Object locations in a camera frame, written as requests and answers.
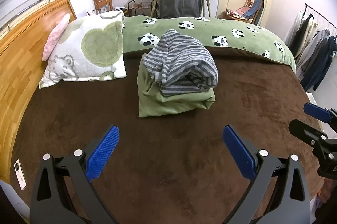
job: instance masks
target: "wire basket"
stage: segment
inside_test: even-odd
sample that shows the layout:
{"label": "wire basket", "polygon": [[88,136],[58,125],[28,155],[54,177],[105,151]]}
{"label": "wire basket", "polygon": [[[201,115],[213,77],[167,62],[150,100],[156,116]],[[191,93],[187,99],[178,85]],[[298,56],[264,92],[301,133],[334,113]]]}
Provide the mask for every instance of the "wire basket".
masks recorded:
{"label": "wire basket", "polygon": [[97,14],[108,12],[108,11],[110,11],[110,6],[106,5],[106,6],[102,6],[100,9],[87,10],[87,16],[97,15]]}
{"label": "wire basket", "polygon": [[146,3],[129,3],[128,4],[128,9],[151,9],[151,2],[146,2]]}

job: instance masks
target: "pillow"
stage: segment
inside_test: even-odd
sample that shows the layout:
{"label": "pillow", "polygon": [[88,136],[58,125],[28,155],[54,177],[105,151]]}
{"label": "pillow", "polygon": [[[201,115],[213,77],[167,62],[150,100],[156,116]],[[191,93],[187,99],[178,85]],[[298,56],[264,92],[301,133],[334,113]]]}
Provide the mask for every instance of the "pillow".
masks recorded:
{"label": "pillow", "polygon": [[59,38],[61,37],[62,33],[68,26],[69,20],[70,20],[70,14],[68,13],[60,20],[57,26],[55,26],[54,29],[50,32],[48,40],[44,45],[42,61],[48,60]]}
{"label": "pillow", "polygon": [[109,11],[68,24],[50,54],[39,88],[60,80],[94,81],[126,77],[122,11]]}

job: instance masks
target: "clothing rack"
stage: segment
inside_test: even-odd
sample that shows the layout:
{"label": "clothing rack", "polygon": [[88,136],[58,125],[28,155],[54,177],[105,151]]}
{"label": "clothing rack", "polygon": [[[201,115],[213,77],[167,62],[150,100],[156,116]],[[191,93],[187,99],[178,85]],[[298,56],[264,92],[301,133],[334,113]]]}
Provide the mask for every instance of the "clothing rack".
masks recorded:
{"label": "clothing rack", "polygon": [[326,17],[324,17],[321,13],[319,13],[317,10],[313,9],[311,6],[305,4],[305,9],[304,9],[304,13],[302,15],[302,19],[304,18],[304,15],[305,15],[305,12],[307,11],[307,8],[310,8],[312,9],[313,11],[315,11],[318,15],[322,16],[327,22],[328,22],[328,27],[329,27],[329,24],[333,26],[333,28],[337,31],[337,27],[334,26]]}

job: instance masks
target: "desk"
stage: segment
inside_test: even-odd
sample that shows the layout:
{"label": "desk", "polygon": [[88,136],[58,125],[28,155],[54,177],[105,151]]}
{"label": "desk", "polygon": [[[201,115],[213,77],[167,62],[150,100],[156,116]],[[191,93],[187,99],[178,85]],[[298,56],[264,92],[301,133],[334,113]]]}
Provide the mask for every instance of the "desk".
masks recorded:
{"label": "desk", "polygon": [[[156,8],[157,8],[157,1],[158,0],[154,0],[153,6],[152,6],[152,10],[151,10],[151,17],[152,18],[154,16],[154,13],[155,13]],[[211,18],[212,14],[211,14],[211,8],[210,8],[210,0],[206,0],[206,2],[207,2],[208,14]],[[204,2],[203,2],[203,17],[205,17],[205,3]]]}

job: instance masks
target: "hanging jacket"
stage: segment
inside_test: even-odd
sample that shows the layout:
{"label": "hanging jacket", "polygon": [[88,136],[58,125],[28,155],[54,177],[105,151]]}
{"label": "hanging jacket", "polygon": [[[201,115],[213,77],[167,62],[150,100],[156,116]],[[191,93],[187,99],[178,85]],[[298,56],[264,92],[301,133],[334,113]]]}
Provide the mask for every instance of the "hanging jacket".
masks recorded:
{"label": "hanging jacket", "polygon": [[296,77],[299,78],[304,71],[304,64],[311,58],[318,45],[323,39],[330,35],[330,31],[326,28],[319,31],[314,38],[309,42],[308,46],[303,50],[301,57],[296,61]]}
{"label": "hanging jacket", "polygon": [[316,89],[318,88],[318,86],[320,85],[320,83],[322,82],[322,80],[324,79],[326,73],[328,72],[329,68],[330,68],[330,65],[332,63],[332,60],[334,58],[334,54],[336,53],[337,51],[337,46],[336,46],[336,37],[331,37],[332,38],[332,45],[333,45],[333,48],[332,48],[332,53],[330,53],[331,55],[329,56],[328,58],[328,61],[323,69],[323,72],[321,73],[321,77],[320,79],[318,80],[318,82],[314,85],[314,91],[316,91]]}
{"label": "hanging jacket", "polygon": [[312,14],[308,16],[308,18],[303,22],[299,30],[296,32],[293,42],[289,45],[289,49],[294,57],[296,57],[299,48],[301,47],[301,43],[304,37],[305,32],[307,31],[309,20],[312,18]]}
{"label": "hanging jacket", "polygon": [[314,18],[311,18],[308,22],[307,30],[304,33],[303,39],[301,41],[298,52],[296,53],[295,59],[298,60],[308,43],[311,41],[313,36],[315,35],[316,29],[318,27],[318,23]]}
{"label": "hanging jacket", "polygon": [[331,56],[336,48],[335,38],[330,37],[325,45],[323,45],[318,52],[317,58],[314,60],[310,69],[307,69],[304,73],[304,77],[301,80],[301,85],[305,91],[316,85],[316,88],[323,80],[325,74],[331,64]]}
{"label": "hanging jacket", "polygon": [[309,71],[312,68],[312,65],[314,64],[318,53],[320,52],[320,50],[322,49],[322,47],[326,46],[328,42],[328,38],[323,39],[320,43],[318,43],[315,47],[314,53],[312,53],[311,58],[309,58],[302,66],[302,70],[303,73],[306,73],[307,71]]}
{"label": "hanging jacket", "polygon": [[289,47],[290,44],[292,43],[296,32],[299,30],[302,22],[302,17],[303,17],[304,11],[299,11],[296,15],[295,21],[293,25],[290,27],[287,35],[285,36],[283,42]]}

